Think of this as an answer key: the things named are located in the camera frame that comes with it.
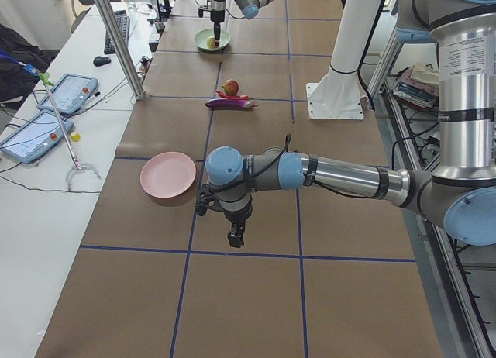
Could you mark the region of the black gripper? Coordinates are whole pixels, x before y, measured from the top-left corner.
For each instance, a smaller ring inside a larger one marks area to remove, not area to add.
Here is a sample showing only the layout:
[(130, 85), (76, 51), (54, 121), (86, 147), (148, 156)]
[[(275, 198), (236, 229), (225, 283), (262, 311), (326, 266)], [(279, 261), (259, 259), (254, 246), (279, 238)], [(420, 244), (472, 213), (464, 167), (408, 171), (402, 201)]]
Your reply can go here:
[(208, 210), (221, 212), (231, 222), (227, 239), (231, 247), (244, 245), (246, 220), (253, 211), (251, 193), (241, 187), (215, 191), (215, 185), (203, 184), (196, 195), (195, 212), (204, 216)]
[(220, 46), (220, 36), (221, 36), (221, 23), (214, 22), (214, 48), (218, 48)]

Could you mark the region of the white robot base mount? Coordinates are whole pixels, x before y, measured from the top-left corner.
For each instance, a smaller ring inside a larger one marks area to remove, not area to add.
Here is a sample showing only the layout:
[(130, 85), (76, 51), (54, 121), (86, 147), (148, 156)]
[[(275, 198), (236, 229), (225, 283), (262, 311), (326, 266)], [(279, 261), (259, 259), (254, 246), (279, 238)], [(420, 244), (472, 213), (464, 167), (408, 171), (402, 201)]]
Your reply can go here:
[(385, 0), (346, 0), (329, 71), (306, 84), (311, 119), (362, 120), (358, 72)]

